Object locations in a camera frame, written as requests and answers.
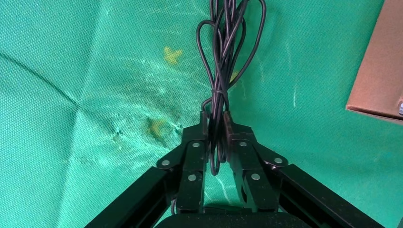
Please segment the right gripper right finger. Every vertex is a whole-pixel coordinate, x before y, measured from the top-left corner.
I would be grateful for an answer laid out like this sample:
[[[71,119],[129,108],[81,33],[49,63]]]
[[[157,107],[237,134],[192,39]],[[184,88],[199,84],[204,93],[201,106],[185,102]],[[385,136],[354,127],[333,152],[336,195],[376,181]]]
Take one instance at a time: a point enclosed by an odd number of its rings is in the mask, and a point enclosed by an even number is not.
[[[227,160],[254,228],[378,228],[380,224],[223,114]]]

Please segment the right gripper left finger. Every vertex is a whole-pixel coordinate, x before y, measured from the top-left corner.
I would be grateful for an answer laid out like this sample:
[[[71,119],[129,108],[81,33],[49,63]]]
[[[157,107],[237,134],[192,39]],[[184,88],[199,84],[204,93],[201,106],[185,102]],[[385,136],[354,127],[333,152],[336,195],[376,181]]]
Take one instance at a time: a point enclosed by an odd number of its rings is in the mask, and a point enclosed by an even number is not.
[[[88,228],[178,228],[179,214],[200,213],[204,201],[207,114],[186,127],[181,143],[103,209]]]

